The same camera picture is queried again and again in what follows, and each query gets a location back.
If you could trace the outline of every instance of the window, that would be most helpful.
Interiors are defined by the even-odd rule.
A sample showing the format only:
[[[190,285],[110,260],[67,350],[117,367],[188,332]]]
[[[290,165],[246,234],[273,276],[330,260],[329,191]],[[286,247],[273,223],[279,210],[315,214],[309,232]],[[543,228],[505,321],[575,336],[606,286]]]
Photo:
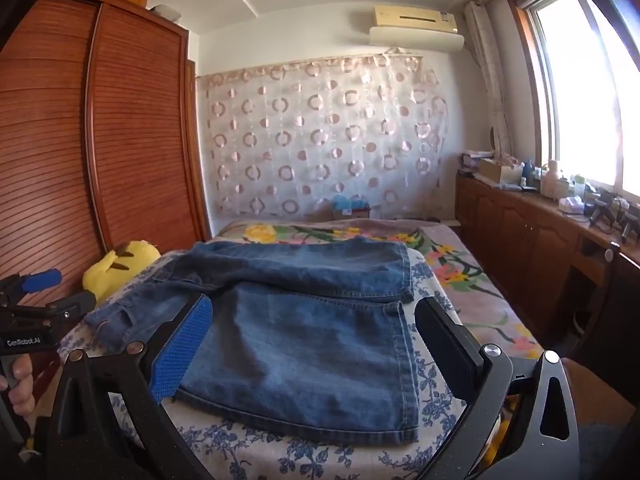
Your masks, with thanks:
[[[538,158],[637,200],[640,72],[622,40],[591,0],[511,4],[536,83]]]

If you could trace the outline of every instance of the white wall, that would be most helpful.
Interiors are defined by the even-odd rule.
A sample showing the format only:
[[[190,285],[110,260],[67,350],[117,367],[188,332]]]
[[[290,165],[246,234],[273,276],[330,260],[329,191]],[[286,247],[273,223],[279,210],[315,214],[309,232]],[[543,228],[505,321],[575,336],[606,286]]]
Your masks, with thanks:
[[[191,31],[189,31],[187,59],[196,63],[196,75],[200,75],[200,37]]]
[[[200,37],[201,75],[316,57],[383,52],[369,45],[373,5],[325,4],[270,12]],[[444,90],[449,127],[442,153],[445,218],[453,218],[454,178],[462,150],[489,147],[488,98],[482,73],[467,50],[419,52]]]
[[[522,42],[507,0],[495,0],[487,7],[494,27],[504,72],[506,115],[513,150],[520,160],[535,159],[536,133],[533,100]]]

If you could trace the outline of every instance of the bed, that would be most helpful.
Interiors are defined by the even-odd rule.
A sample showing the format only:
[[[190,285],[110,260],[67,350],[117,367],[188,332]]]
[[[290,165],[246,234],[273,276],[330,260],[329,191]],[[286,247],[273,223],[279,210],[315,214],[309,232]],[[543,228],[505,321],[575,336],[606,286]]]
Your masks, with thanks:
[[[233,222],[212,241],[242,243],[319,244],[365,236],[405,243],[410,249],[415,300],[404,305],[409,325],[418,300],[435,297],[455,322],[466,324],[483,342],[499,344],[512,356],[537,357],[542,348],[500,296],[459,238],[444,225],[421,221],[357,219],[321,224],[267,224]],[[164,254],[103,306],[116,301],[144,276],[155,272],[180,251]],[[74,348],[89,355],[104,349],[93,332],[79,323],[62,341],[64,362]],[[199,460],[217,480],[267,480],[272,478],[408,479],[417,473],[446,439],[465,409],[456,399],[419,337],[414,337],[419,378],[419,441],[406,446],[331,446],[271,434],[231,420],[200,412],[183,402],[165,399],[168,415]],[[122,429],[136,438],[122,398],[112,395]]]

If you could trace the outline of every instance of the wardrobe door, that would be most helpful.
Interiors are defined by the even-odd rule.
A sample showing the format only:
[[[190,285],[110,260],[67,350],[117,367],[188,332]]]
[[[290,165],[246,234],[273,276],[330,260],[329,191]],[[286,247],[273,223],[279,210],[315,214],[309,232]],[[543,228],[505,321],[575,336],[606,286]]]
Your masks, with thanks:
[[[107,5],[97,30],[88,137],[106,245],[190,248],[198,223],[184,131],[186,36]]]
[[[82,103],[97,7],[38,0],[0,52],[0,278],[57,267],[79,286],[101,257],[85,182]]]

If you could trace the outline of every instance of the finger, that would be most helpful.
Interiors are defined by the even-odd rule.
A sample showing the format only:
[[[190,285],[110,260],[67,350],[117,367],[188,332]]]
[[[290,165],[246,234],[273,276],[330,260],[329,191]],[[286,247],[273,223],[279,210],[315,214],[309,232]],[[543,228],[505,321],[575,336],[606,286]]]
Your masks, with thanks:
[[[18,385],[9,392],[9,400],[15,406],[27,402],[33,393],[33,376],[27,376],[21,380]]]
[[[31,357],[28,354],[18,357],[13,366],[14,376],[19,381],[31,375],[33,366],[31,365]]]
[[[16,415],[27,416],[29,415],[36,407],[36,399],[31,396],[27,402],[23,402],[22,404],[16,404],[14,406],[14,412]]]

